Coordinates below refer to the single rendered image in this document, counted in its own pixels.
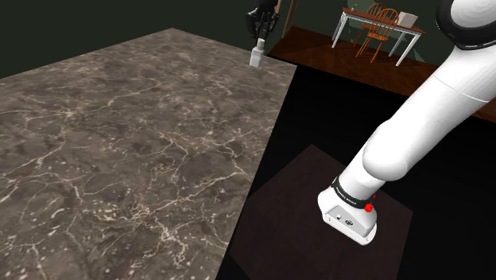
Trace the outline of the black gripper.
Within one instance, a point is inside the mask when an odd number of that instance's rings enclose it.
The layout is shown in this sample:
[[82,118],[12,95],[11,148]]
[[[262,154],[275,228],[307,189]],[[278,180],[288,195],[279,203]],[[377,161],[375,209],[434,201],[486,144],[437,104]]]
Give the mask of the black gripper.
[[253,39],[258,39],[262,27],[262,13],[267,13],[263,17],[263,38],[267,39],[273,32],[280,14],[277,12],[279,0],[254,0],[256,10],[246,13],[246,27]]

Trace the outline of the brown table with white legs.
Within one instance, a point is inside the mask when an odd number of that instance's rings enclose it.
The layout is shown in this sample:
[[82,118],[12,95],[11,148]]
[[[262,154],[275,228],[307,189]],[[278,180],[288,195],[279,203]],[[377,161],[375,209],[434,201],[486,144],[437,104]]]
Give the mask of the brown table with white legs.
[[[335,28],[335,32],[332,36],[332,48],[335,47],[337,40],[339,39],[339,36],[341,32],[343,31],[344,25],[347,23],[349,19],[372,24],[374,20],[374,16],[371,14],[367,14],[365,12],[360,12],[360,11],[352,11],[349,8],[343,7],[343,12],[341,15],[341,18],[339,19],[339,23]],[[421,37],[422,34],[425,34],[425,31],[418,29],[416,26],[412,27],[405,27],[403,25],[397,25],[396,27],[393,28],[394,31],[398,31],[401,33],[399,38],[397,39],[397,42],[395,43],[394,47],[392,50],[389,52],[389,56],[392,56],[401,43],[401,40],[405,37],[406,34],[413,35],[413,39],[409,42],[407,48],[405,51],[401,54],[400,58],[398,59],[396,66],[399,66],[401,62],[406,58],[406,55],[409,53],[409,51],[412,49],[412,47],[416,44],[418,39]]]

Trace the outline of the dark robot stand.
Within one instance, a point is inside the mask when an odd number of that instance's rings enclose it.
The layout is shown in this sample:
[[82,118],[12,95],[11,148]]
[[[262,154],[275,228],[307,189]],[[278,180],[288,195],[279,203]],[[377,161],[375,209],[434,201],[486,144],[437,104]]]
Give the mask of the dark robot stand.
[[246,200],[229,254],[250,280],[413,280],[403,258],[413,213],[385,192],[370,244],[324,223],[317,196],[342,170],[309,146]]

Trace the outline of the orange wooden chair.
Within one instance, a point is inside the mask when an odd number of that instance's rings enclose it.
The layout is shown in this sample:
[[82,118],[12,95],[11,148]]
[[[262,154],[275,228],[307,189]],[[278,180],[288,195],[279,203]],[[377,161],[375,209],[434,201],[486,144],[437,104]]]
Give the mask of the orange wooden chair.
[[[366,13],[375,16],[378,12],[384,10],[385,8],[386,8],[386,5],[384,3],[376,2],[368,8]],[[355,36],[355,38],[353,40],[354,45],[357,44],[357,42],[360,39],[360,37],[362,36],[363,32],[369,31],[369,30],[370,30],[370,24],[363,22],[361,29],[358,31],[357,35]]]
[[378,55],[378,51],[381,48],[382,44],[388,40],[389,35],[397,26],[398,18],[398,12],[394,9],[384,9],[379,11],[370,24],[367,38],[362,44],[360,50],[357,52],[356,57],[360,56],[368,48],[371,41],[377,40],[380,42],[380,44],[374,56],[370,60],[370,62],[373,62],[375,57]]

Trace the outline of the small white bottle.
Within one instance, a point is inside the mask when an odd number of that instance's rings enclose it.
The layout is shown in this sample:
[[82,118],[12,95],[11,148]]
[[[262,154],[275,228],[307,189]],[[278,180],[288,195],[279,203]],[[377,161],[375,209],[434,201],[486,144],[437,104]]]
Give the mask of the small white bottle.
[[265,50],[265,40],[258,38],[256,45],[252,48],[250,55],[250,66],[259,68],[264,56]]

